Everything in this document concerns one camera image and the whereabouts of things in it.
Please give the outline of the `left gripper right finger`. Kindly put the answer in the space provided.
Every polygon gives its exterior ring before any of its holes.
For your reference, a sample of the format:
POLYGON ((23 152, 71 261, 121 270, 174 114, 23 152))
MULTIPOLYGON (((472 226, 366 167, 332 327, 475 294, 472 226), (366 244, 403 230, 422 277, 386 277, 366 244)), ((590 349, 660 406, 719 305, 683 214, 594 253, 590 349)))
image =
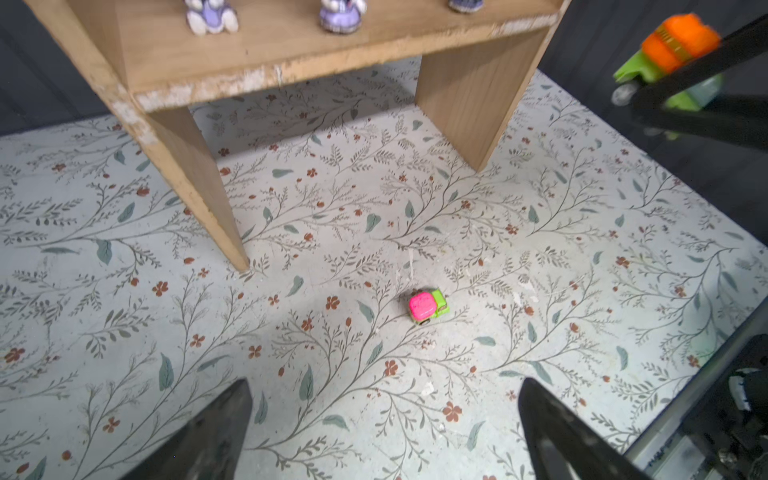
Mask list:
POLYGON ((538 479, 647 477, 535 379, 523 381, 518 410, 538 479))

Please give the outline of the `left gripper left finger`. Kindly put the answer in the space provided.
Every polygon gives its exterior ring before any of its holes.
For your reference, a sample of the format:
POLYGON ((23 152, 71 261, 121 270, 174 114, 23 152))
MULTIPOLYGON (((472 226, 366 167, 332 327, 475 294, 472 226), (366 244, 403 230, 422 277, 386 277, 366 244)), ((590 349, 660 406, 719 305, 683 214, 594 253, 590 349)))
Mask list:
POLYGON ((235 381, 124 477, 232 479, 252 408, 247 380, 235 381))

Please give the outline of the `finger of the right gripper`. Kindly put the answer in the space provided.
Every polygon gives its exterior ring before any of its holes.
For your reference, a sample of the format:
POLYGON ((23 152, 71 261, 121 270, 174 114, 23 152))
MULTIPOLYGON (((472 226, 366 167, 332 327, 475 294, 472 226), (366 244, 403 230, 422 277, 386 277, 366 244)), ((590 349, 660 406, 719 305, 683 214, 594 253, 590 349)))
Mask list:
POLYGON ((699 111, 671 109, 667 99, 767 52, 762 15, 722 38, 718 48, 661 80, 640 88, 629 105, 633 120, 649 128, 710 138, 741 147, 767 148, 767 97, 719 93, 699 111))

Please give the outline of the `black purple toy figure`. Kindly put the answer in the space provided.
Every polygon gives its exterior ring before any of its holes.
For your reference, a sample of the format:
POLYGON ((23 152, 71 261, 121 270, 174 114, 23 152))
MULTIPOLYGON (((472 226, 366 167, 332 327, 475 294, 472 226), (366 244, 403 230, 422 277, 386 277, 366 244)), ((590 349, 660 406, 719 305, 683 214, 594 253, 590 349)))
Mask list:
POLYGON ((365 0, 322 0, 321 3, 320 25, 335 34, 356 32, 367 12, 365 0))
POLYGON ((185 0, 187 24, 196 36, 239 31, 236 11, 225 0, 185 0))

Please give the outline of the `pink green toy car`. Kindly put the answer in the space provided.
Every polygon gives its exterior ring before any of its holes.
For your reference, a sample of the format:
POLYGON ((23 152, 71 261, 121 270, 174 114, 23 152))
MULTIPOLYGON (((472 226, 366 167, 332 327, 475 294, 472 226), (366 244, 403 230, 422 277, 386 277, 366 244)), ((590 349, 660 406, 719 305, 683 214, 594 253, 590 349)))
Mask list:
POLYGON ((435 289, 413 295, 408 301, 408 310, 414 323, 425 325, 447 314, 449 306, 444 294, 439 289, 435 289))

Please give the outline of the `light purple toy figure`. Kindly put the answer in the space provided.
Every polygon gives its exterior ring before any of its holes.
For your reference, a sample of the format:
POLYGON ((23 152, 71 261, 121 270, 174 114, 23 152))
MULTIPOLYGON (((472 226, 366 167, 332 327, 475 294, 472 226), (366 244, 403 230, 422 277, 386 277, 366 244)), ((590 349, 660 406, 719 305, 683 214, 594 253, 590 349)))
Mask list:
POLYGON ((449 0, 448 6, 459 13, 471 14, 478 12, 484 6, 483 0, 449 0))

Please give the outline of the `orange green toy truck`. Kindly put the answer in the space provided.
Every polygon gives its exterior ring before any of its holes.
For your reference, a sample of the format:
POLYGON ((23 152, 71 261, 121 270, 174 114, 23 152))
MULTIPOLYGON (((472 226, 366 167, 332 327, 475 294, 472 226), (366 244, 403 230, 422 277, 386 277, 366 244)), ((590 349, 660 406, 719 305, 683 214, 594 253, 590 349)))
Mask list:
MULTIPOLYGON (((720 46, 721 36, 693 14, 674 15, 664 20, 614 74, 617 83, 611 103, 627 106, 642 87, 655 83, 684 65, 720 46)), ((723 77, 718 74, 666 100, 671 109, 699 111, 720 93, 723 77)))

